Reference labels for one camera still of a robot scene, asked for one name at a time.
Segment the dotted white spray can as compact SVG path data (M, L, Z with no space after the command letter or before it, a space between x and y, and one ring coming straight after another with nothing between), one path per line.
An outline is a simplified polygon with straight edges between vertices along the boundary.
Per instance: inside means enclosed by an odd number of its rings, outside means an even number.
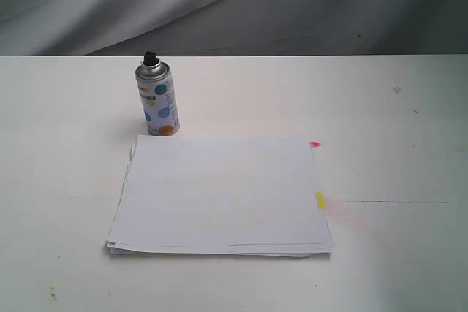
M148 132L154 136L174 135L180 120L172 72L156 53L146 52L135 70Z

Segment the stack of white paper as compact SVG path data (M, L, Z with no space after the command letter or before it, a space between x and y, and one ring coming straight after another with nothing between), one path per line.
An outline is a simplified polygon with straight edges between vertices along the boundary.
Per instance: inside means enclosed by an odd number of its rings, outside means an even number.
M329 254L317 181L305 137L140 135L106 245L114 254Z

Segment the grey backdrop cloth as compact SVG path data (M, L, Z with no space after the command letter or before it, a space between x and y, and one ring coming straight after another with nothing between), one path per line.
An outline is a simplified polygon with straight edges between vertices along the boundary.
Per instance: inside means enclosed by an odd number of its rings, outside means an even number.
M467 0L1 0L4 56L467 51Z

